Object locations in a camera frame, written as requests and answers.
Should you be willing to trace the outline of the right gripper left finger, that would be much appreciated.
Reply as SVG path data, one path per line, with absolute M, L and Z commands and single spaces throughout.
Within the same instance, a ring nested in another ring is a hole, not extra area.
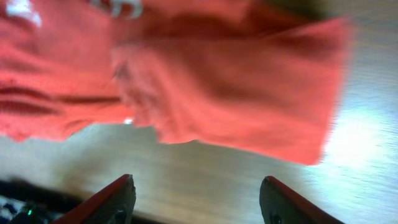
M 130 224 L 136 202 L 131 174 L 124 174 L 51 224 Z

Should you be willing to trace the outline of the orange printed t-shirt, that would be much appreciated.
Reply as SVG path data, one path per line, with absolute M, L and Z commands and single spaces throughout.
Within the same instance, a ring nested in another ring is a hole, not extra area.
M 348 39 L 269 1 L 2 1 L 1 134 L 132 123 L 314 165 Z

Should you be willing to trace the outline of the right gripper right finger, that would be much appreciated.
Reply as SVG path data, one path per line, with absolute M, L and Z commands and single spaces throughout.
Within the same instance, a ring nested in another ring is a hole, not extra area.
M 259 204 L 265 224 L 343 224 L 273 176 L 262 181 Z

